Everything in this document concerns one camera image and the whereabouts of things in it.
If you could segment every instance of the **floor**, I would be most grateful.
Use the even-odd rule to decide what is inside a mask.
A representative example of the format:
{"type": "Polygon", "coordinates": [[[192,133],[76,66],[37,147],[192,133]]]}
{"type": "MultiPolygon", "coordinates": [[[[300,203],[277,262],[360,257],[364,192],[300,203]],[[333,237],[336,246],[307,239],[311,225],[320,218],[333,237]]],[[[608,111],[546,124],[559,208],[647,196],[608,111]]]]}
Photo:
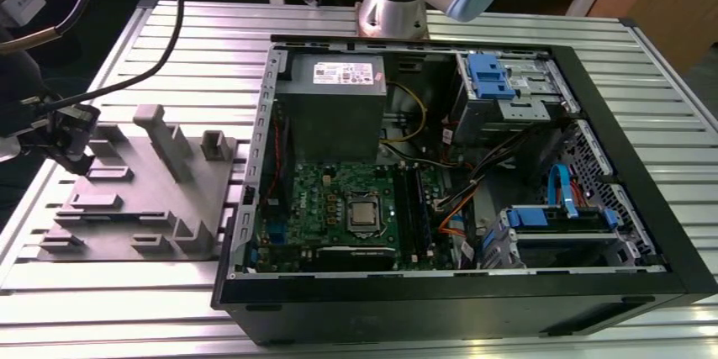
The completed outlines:
{"type": "MultiPolygon", "coordinates": [[[[48,6],[25,27],[26,32],[50,25],[72,7],[73,0],[46,0],[48,6]]],[[[267,3],[268,0],[193,0],[212,2],[267,3]]],[[[329,4],[352,5],[359,0],[328,0],[329,4]]],[[[70,35],[32,52],[48,86],[62,96],[84,92],[104,56],[131,16],[137,0],[92,0],[70,35]]],[[[707,108],[718,115],[718,48],[686,75],[686,81],[707,108]]],[[[0,229],[10,217],[34,172],[38,156],[25,156],[0,165],[0,229]]]]}

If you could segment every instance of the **sticker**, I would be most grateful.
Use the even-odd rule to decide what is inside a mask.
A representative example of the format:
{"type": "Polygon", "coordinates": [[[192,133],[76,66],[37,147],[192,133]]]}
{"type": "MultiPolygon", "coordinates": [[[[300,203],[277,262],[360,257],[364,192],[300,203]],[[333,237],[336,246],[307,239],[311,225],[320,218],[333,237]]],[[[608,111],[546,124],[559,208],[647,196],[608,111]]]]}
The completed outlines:
{"type": "Polygon", "coordinates": [[[474,260],[474,248],[466,241],[460,244],[460,252],[463,252],[463,255],[467,256],[468,260],[474,260]]]}
{"type": "Polygon", "coordinates": [[[373,85],[369,63],[320,62],[313,65],[313,84],[373,85]]]}
{"type": "Polygon", "coordinates": [[[450,129],[444,129],[440,135],[440,141],[444,142],[447,145],[451,145],[452,138],[454,138],[454,131],[450,129]]]}
{"type": "Polygon", "coordinates": [[[523,78],[508,79],[511,87],[528,87],[528,82],[523,78]]]}

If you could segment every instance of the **blue wire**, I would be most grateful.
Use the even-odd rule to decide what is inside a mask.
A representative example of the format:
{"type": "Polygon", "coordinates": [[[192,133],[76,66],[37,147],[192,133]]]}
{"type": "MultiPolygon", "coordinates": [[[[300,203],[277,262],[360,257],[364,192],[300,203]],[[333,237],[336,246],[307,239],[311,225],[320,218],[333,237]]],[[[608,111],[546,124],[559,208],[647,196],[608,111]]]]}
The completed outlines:
{"type": "Polygon", "coordinates": [[[566,164],[554,164],[551,167],[551,172],[548,173],[548,195],[547,200],[550,205],[555,205],[559,202],[556,201],[556,185],[555,185],[555,177],[559,177],[559,185],[560,185],[560,199],[563,202],[563,206],[566,207],[566,211],[568,213],[568,218],[578,218],[579,217],[579,211],[575,210],[575,204],[574,204],[574,193],[571,192],[571,173],[568,172],[568,167],[566,164]]]}

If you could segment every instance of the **yellow wire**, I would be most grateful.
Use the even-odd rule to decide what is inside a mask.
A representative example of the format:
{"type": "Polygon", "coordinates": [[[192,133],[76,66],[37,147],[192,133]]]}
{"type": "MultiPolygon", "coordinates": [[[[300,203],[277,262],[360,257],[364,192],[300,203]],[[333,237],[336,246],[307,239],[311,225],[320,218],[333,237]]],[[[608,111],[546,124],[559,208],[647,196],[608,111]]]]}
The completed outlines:
{"type": "Polygon", "coordinates": [[[416,96],[416,93],[412,92],[407,86],[404,86],[403,84],[400,83],[396,83],[396,82],[388,82],[388,84],[399,87],[401,90],[404,90],[404,92],[412,96],[413,98],[413,101],[416,102],[416,104],[419,105],[419,108],[421,109],[421,123],[419,125],[419,128],[412,132],[409,133],[407,136],[403,136],[400,138],[396,138],[396,139],[381,139],[380,142],[381,143],[396,143],[396,142],[405,142],[408,139],[411,139],[413,136],[416,136],[420,131],[424,129],[424,126],[425,126],[425,105],[424,103],[421,103],[421,100],[420,98],[416,96]]]}

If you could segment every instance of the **ram slot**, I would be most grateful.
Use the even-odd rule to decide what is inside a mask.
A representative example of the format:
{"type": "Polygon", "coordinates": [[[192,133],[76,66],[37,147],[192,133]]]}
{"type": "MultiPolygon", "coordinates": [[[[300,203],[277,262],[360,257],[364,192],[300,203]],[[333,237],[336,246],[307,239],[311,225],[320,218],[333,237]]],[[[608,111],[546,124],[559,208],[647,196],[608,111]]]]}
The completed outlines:
{"type": "Polygon", "coordinates": [[[416,247],[413,245],[413,217],[409,198],[412,192],[408,188],[405,170],[393,170],[393,204],[396,205],[396,223],[399,228],[399,246],[401,261],[409,264],[417,261],[416,247]]]}
{"type": "Polygon", "coordinates": [[[413,245],[419,259],[424,259],[431,248],[431,229],[428,227],[428,211],[425,209],[425,194],[421,184],[420,171],[407,170],[405,179],[409,189],[409,206],[412,207],[413,245]]]}

